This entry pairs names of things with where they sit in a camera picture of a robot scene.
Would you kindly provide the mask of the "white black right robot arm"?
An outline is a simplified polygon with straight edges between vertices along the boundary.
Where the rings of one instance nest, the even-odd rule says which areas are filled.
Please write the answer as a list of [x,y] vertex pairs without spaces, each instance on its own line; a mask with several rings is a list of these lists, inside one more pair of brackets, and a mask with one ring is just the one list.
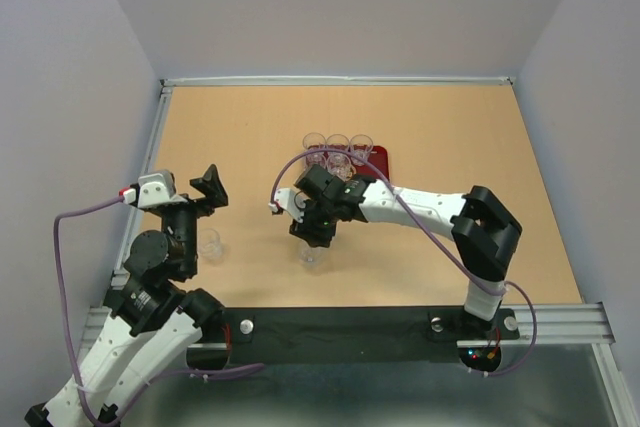
[[312,248],[329,247],[340,222],[420,229],[469,279],[463,331],[482,337],[495,327],[522,226],[490,189],[432,193],[361,174],[343,180],[313,164],[292,188],[273,192],[270,208],[289,214],[290,234]]

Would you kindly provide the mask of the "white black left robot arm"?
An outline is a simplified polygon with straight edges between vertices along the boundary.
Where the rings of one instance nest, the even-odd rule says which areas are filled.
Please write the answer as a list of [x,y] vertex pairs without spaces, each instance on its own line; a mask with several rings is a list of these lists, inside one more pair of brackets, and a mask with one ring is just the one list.
[[161,227],[137,235],[122,287],[104,299],[109,312],[82,359],[69,349],[72,376],[50,400],[25,415],[30,426],[117,426],[141,394],[191,343],[215,339],[222,304],[202,289],[178,288],[197,273],[197,222],[228,204],[215,165],[190,182],[200,197],[176,190],[167,170],[147,173],[102,208],[125,204],[158,217]]

